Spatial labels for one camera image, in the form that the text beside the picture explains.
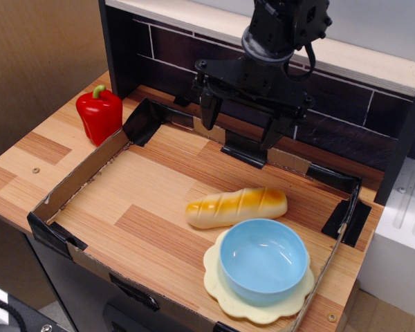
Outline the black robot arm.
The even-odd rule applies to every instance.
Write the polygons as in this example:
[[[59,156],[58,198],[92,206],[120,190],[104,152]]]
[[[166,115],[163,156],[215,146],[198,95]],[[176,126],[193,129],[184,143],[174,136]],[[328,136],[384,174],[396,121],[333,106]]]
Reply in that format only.
[[[222,102],[234,100],[268,115],[261,148],[270,149],[302,120],[314,99],[299,84],[315,69],[312,43],[333,23],[328,7],[328,1],[256,1],[241,38],[243,56],[195,63],[203,126],[211,130]]]

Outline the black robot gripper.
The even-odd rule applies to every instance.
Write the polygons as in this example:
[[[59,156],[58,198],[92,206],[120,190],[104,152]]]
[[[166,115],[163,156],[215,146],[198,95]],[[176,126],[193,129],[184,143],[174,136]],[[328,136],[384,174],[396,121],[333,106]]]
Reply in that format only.
[[[237,59],[199,59],[193,87],[199,95],[201,122],[212,130],[222,102],[231,100],[272,118],[261,149],[272,148],[299,118],[315,104],[314,98],[284,69],[264,65],[244,55]]]

